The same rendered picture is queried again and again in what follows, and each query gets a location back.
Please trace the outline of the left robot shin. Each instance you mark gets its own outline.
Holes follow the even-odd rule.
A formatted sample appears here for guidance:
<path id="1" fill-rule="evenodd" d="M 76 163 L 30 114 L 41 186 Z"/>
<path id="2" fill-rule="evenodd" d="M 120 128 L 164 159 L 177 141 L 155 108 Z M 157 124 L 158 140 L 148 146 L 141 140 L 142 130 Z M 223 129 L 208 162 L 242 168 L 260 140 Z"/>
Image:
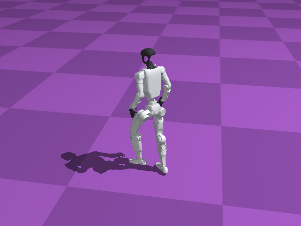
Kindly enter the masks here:
<path id="1" fill-rule="evenodd" d="M 137 159 L 139 161 L 142 160 L 142 141 L 139 140 L 139 137 L 137 135 L 130 136 L 130 140 L 132 143 L 133 150 L 135 151 L 135 154 L 137 156 Z"/>

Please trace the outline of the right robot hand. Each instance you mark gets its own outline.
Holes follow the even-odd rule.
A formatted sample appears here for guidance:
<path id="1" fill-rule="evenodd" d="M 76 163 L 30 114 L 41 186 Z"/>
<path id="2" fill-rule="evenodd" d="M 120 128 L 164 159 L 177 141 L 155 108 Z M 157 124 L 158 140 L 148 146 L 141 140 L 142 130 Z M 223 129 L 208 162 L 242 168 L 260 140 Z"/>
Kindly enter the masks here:
<path id="1" fill-rule="evenodd" d="M 160 104 L 160 106 L 162 106 L 162 104 L 164 103 L 164 102 L 161 102 L 161 99 L 162 99 L 162 97 L 160 97 L 160 99 L 159 99 L 158 102 L 157 102 L 157 103 Z"/>

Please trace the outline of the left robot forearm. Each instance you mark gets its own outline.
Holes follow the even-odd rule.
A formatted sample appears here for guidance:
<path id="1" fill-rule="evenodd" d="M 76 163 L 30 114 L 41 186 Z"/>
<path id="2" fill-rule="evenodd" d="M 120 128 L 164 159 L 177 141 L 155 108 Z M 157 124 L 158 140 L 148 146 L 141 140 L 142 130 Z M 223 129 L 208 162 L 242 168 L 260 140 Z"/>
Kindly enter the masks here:
<path id="1" fill-rule="evenodd" d="M 138 104 L 140 103 L 139 97 L 140 97 L 139 93 L 136 93 L 133 102 L 129 105 L 129 109 L 134 110 L 138 106 Z"/>

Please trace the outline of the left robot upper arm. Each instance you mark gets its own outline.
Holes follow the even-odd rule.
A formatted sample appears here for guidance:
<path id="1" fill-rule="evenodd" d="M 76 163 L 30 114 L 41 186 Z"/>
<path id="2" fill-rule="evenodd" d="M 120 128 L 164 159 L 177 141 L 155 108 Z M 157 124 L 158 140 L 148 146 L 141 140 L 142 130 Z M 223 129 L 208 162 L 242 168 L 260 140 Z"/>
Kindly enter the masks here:
<path id="1" fill-rule="evenodd" d="M 140 97 L 139 99 L 144 98 L 144 93 L 143 93 L 143 79 L 144 79 L 144 71 L 139 71 L 135 74 L 135 81 L 136 81 L 136 88 L 137 88 L 137 93 L 139 93 Z"/>

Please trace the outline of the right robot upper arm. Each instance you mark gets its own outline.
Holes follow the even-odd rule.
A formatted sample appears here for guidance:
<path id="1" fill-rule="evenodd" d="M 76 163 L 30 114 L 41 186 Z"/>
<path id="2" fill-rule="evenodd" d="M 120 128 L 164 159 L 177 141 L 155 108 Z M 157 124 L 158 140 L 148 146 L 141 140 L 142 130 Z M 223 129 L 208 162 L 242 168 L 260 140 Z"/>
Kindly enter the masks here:
<path id="1" fill-rule="evenodd" d="M 164 86 L 163 86 L 163 88 L 165 90 L 169 90 L 172 85 L 171 85 L 171 83 L 169 81 L 169 78 L 168 78 L 168 76 L 166 74 L 165 68 L 163 66 L 159 66 L 159 68 L 161 70 L 161 79 L 165 83 Z"/>

